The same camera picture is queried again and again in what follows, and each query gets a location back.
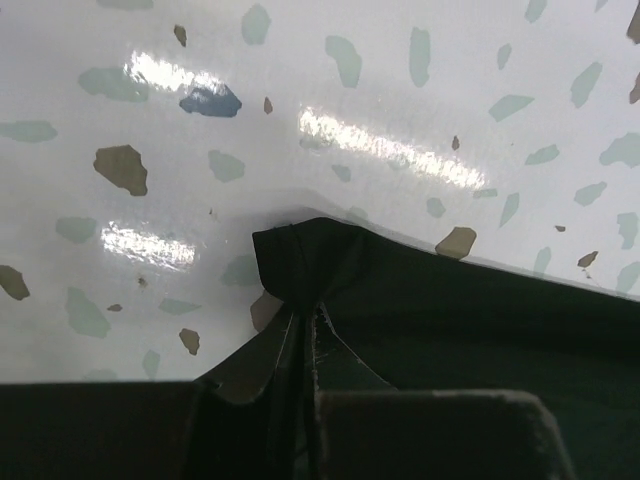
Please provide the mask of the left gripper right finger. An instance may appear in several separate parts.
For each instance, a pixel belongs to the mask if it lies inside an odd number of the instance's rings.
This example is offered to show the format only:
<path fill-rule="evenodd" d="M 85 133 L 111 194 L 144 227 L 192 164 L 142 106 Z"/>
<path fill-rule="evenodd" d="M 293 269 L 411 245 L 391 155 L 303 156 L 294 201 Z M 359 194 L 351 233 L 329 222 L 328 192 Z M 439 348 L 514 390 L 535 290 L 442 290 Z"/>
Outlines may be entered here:
<path fill-rule="evenodd" d="M 307 325 L 307 452 L 314 479 L 567 479 L 558 424 L 535 395 L 399 390 L 338 335 Z"/>

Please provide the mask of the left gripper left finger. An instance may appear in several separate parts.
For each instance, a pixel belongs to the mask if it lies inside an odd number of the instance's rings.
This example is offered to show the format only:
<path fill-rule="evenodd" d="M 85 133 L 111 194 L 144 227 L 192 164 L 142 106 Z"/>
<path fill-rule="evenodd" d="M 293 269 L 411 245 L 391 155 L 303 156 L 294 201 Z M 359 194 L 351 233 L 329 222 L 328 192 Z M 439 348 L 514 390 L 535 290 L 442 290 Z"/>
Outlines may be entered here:
<path fill-rule="evenodd" d="M 287 307 L 192 381 L 5 384 L 5 479 L 290 479 L 300 323 Z"/>

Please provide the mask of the black t-shirt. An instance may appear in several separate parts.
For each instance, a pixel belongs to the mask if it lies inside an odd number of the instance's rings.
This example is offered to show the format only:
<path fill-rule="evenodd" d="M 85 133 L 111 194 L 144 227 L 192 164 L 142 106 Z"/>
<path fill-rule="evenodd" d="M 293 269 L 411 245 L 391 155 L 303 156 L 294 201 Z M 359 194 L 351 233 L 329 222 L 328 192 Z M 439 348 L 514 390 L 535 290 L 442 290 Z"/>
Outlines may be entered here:
<path fill-rule="evenodd" d="M 460 262 L 329 218 L 253 236 L 264 289 L 407 390 L 511 389 L 557 419 L 582 479 L 639 475 L 639 305 Z"/>

